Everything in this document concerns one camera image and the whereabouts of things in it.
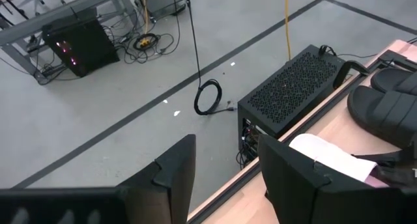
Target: concrete floor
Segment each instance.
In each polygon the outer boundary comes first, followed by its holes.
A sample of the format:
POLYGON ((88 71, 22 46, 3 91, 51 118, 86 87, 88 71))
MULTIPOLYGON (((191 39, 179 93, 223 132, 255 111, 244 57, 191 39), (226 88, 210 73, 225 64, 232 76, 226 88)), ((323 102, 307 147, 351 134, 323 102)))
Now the concrete floor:
MULTIPOLYGON (((395 39, 409 40, 417 35, 414 2, 290 0, 293 55, 309 44, 370 55, 395 39)), ((227 101, 236 105, 286 62, 283 5, 283 0, 192 0, 201 67, 211 70, 203 81, 214 78, 222 85, 220 107, 227 101)), ((197 136, 191 210, 234 176, 237 113, 195 114, 198 81, 171 90, 197 71, 188 12, 179 20, 180 44, 171 55, 146 64, 121 61, 75 81, 41 87, 0 61, 0 187, 114 186, 188 133, 197 136), (131 113, 136 118, 128 117, 128 124, 102 133, 131 113)), ((177 39, 175 18, 160 20, 153 32, 177 39)), ((207 89, 200 105, 214 98, 207 89)))

